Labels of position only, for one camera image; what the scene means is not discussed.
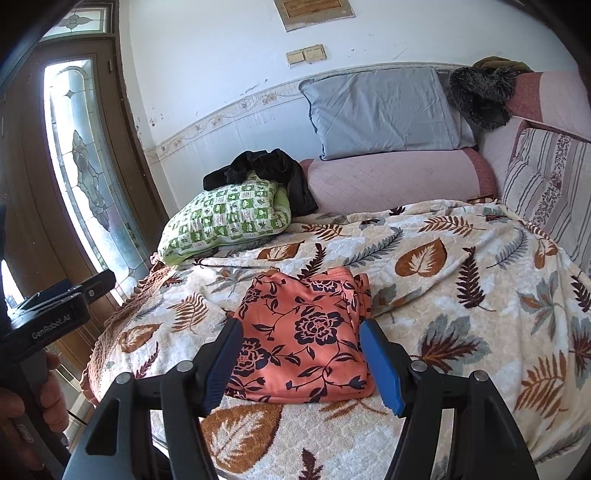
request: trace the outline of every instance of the wall plaque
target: wall plaque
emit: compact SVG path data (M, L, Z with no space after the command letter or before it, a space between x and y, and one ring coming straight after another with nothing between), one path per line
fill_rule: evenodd
M349 0L275 0L285 30L354 17Z

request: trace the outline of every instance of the human hand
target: human hand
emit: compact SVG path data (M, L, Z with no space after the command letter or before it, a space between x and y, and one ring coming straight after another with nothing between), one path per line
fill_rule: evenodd
M60 358L51 352L47 352L47 368L54 370L61 364ZM44 408L43 419L52 432L63 432L68 426L68 411L66 401L61 392L60 384L53 372L49 372L47 382L41 387L41 405ZM43 463L25 442L11 419L20 417L25 413L25 405L16 393L0 388L0 428L4 432L8 442L21 458L22 462L31 470L43 470Z

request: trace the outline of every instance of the folded pink garment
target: folded pink garment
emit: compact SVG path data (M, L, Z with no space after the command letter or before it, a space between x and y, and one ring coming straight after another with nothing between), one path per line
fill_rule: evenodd
M253 280L238 310L244 341L226 395L270 403L332 402L374 391L359 350L371 316L366 274L344 267L307 280Z

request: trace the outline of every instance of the light switch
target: light switch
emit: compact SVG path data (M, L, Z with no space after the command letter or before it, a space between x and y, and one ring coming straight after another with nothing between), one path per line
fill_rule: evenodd
M304 48L304 58L308 63L315 61L326 60L326 52L323 45L314 45L313 47Z
M287 63L289 65L300 63L306 60L304 58L304 52L302 52L301 50L291 51L287 53L285 56L287 57Z

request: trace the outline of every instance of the blue gripper pad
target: blue gripper pad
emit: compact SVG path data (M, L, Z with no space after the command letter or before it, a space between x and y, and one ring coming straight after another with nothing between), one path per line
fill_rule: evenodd
M244 328L240 320L230 318L213 343L203 345L196 356L197 372L205 372L205 396L200 405L209 414L219 407L242 348Z
M396 358L391 354L396 353L392 351L395 347L399 347L403 352L404 349L400 345L389 342L377 322L372 319L361 324L359 339L369 371L378 386L384 405L395 415L402 414L405 402L402 398L400 377L395 367Z

